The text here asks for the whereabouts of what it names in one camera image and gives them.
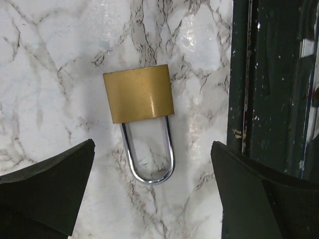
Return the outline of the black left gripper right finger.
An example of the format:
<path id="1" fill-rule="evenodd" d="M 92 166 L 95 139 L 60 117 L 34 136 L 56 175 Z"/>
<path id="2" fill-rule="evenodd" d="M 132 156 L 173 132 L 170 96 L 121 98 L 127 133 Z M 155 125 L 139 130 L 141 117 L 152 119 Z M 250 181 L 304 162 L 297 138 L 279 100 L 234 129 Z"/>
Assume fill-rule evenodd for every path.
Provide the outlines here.
<path id="1" fill-rule="evenodd" d="M 317 239 L 319 185 L 215 141 L 211 160 L 232 239 Z"/>

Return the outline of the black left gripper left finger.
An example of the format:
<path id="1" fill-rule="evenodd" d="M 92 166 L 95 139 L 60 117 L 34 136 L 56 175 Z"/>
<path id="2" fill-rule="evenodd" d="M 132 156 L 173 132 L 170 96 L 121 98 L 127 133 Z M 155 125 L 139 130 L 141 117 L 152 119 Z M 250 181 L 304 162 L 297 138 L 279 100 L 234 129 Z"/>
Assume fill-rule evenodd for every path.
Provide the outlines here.
<path id="1" fill-rule="evenodd" d="M 75 147 L 0 177 L 2 239 L 72 236 L 95 155 L 88 139 Z"/>

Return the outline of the brass padlock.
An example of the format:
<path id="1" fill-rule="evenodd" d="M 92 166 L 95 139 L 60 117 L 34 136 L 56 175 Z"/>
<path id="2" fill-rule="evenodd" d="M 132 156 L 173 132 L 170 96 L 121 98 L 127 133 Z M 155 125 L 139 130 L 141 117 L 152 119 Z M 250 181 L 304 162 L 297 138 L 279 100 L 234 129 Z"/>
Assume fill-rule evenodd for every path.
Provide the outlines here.
<path id="1" fill-rule="evenodd" d="M 175 169 L 174 147 L 169 116 L 174 114 L 168 65 L 157 65 L 103 74 L 112 122 L 119 124 L 133 177 L 145 185 L 167 181 Z M 169 168 L 158 179 L 147 179 L 137 172 L 127 123 L 164 118 Z"/>

